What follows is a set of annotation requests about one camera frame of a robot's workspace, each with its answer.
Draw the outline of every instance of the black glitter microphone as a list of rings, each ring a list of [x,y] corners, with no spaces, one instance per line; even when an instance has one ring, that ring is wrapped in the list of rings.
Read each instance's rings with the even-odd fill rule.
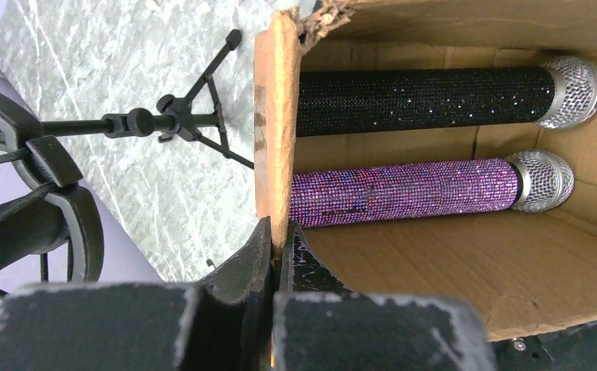
[[[296,133],[369,133],[534,122],[571,128],[597,111],[597,66],[561,56],[541,66],[306,72]]]

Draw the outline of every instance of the stand knob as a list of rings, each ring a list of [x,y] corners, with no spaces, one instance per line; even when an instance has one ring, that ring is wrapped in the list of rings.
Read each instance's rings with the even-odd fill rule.
[[[175,96],[173,96],[173,94],[166,94],[163,97],[159,98],[155,106],[157,108],[157,111],[159,111],[160,114],[163,114],[164,111],[166,111],[171,106],[173,100],[175,100]]]
[[[127,129],[138,137],[147,137],[153,134],[153,114],[145,108],[133,109],[127,114]]]

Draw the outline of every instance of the cardboard flap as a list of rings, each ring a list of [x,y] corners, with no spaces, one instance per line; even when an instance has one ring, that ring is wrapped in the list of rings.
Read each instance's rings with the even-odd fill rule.
[[[349,22],[352,9],[325,2],[306,19],[298,7],[276,12],[255,39],[255,187],[257,216],[271,217],[277,259],[287,238],[293,148],[296,141],[300,61],[332,29]]]
[[[547,214],[479,213],[304,233],[351,289],[468,300],[490,340],[597,320],[597,238]]]
[[[446,46],[597,51],[597,0],[349,0],[332,37]]]

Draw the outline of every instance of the cardboard box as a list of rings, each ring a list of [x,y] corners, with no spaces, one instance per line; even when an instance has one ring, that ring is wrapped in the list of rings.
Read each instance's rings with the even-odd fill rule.
[[[491,340],[597,320],[597,115],[563,131],[509,124],[295,137],[300,70],[536,65],[546,50],[597,63],[597,0],[362,0],[326,2],[303,20],[297,9],[275,13],[255,41],[255,173],[257,213],[271,216],[276,248],[286,238],[295,172],[546,149],[575,171],[571,198],[551,212],[304,232],[352,289],[464,298]]]

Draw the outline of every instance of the microphone stand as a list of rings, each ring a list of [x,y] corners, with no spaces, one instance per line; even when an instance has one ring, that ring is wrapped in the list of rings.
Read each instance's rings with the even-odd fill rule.
[[[55,137],[105,134],[108,138],[147,137],[156,131],[160,143],[175,136],[197,141],[242,165],[253,163],[229,148],[221,101],[213,73],[242,34],[234,29],[226,44],[184,97],[165,95],[159,114],[135,108],[127,114],[106,114],[100,120],[39,123],[29,112],[0,94],[0,164],[12,162],[32,189],[28,195],[0,205],[0,270],[31,254],[40,256],[41,281],[48,281],[48,252],[68,242],[67,280],[95,281],[103,265],[103,230],[90,192],[78,185],[82,172]],[[207,85],[214,112],[193,114],[192,103]],[[200,128],[217,128],[220,143],[202,136]],[[0,300],[6,292],[0,289]]]
[[[144,108],[135,108],[127,114],[106,114],[100,120],[86,121],[44,121],[43,134],[55,137],[105,134],[108,138],[147,137],[156,131],[160,143],[167,143],[179,136],[185,141],[197,141],[221,153],[225,158],[253,168],[253,162],[232,152],[228,143],[228,132],[223,118],[221,100],[212,79],[213,73],[241,43],[242,34],[234,29],[226,37],[226,44],[221,48],[214,60],[207,66],[198,81],[184,97],[164,95],[156,104],[159,115],[153,115]],[[193,114],[192,104],[198,93],[207,85],[209,95],[214,104],[211,114]],[[217,128],[220,143],[206,138],[200,128]]]

